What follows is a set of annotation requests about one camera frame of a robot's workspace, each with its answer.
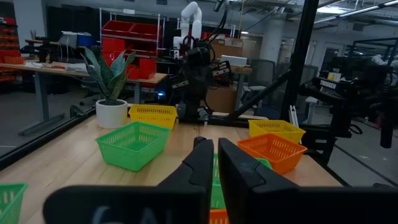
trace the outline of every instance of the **green object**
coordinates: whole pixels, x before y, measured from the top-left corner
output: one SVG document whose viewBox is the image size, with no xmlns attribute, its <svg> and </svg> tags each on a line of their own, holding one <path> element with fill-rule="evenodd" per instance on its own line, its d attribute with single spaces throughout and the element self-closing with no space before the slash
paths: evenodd
<svg viewBox="0 0 398 224">
<path fill-rule="evenodd" d="M 0 224 L 17 224 L 27 183 L 0 184 Z"/>
<path fill-rule="evenodd" d="M 97 84 L 105 97 L 104 105 L 118 105 L 118 97 L 127 81 L 127 66 L 134 61 L 136 53 L 129 54 L 124 61 L 125 50 L 122 51 L 109 68 L 102 56 L 100 47 L 93 47 L 93 51 L 85 47 L 85 55 L 81 55 L 86 63 L 87 72 Z"/>
<path fill-rule="evenodd" d="M 267 159 L 256 158 L 262 165 L 272 169 L 271 164 Z M 223 196 L 223 189 L 221 188 L 220 173 L 218 172 L 218 154 L 214 154 L 213 161 L 213 185 L 211 188 L 211 208 L 223 209 L 225 208 L 225 201 Z"/>
<path fill-rule="evenodd" d="M 96 139 L 105 162 L 139 171 L 164 151 L 170 129 L 133 122 Z"/>
</svg>

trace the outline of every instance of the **white pot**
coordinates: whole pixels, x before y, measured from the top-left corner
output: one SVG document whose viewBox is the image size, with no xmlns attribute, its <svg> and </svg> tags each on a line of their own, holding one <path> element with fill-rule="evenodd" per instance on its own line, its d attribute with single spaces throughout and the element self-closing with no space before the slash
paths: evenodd
<svg viewBox="0 0 398 224">
<path fill-rule="evenodd" d="M 100 104 L 100 102 L 104 101 L 98 100 L 95 103 L 98 126 L 112 129 L 124 126 L 127 122 L 127 102 L 118 100 L 118 102 L 123 102 L 123 104 L 114 106 Z"/>
</svg>

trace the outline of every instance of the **green basket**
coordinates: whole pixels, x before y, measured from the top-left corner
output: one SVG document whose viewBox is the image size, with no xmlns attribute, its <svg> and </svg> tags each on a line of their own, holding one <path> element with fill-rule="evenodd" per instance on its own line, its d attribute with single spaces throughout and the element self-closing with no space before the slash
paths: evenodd
<svg viewBox="0 0 398 224">
<path fill-rule="evenodd" d="M 0 224 L 17 224 L 27 183 L 0 184 Z"/>
<path fill-rule="evenodd" d="M 105 162 L 139 171 L 164 151 L 170 130 L 133 122 L 96 139 Z"/>
<path fill-rule="evenodd" d="M 256 158 L 262 165 L 270 168 L 271 164 L 267 159 Z M 220 173 L 218 172 L 218 154 L 214 154 L 213 159 L 213 185 L 211 188 L 211 208 L 223 209 L 225 208 L 223 189 L 221 188 Z"/>
</svg>

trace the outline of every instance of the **yellow plastic basket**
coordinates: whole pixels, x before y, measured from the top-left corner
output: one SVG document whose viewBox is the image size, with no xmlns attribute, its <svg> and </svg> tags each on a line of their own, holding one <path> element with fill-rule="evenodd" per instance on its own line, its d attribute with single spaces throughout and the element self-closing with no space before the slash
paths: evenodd
<svg viewBox="0 0 398 224">
<path fill-rule="evenodd" d="M 273 133 L 294 143 L 299 143 L 305 133 L 293 124 L 279 120 L 249 120 L 249 131 L 250 137 Z"/>
<path fill-rule="evenodd" d="M 141 121 L 173 129 L 177 110 L 174 106 L 132 105 L 129 115 L 132 122 Z"/>
</svg>

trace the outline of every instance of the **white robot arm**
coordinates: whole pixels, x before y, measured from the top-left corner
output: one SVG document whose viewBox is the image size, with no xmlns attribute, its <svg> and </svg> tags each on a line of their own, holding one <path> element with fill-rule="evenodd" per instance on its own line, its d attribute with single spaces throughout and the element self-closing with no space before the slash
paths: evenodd
<svg viewBox="0 0 398 224">
<path fill-rule="evenodd" d="M 182 44 L 184 38 L 189 33 L 189 20 L 193 16 L 193 24 L 192 24 L 192 37 L 195 39 L 200 39 L 201 36 L 201 10 L 198 6 L 198 3 L 191 2 L 189 5 L 185 7 L 185 9 L 181 12 L 181 36 L 174 37 L 173 46 L 174 46 L 174 58 L 179 58 L 180 56 L 180 45 Z"/>
</svg>

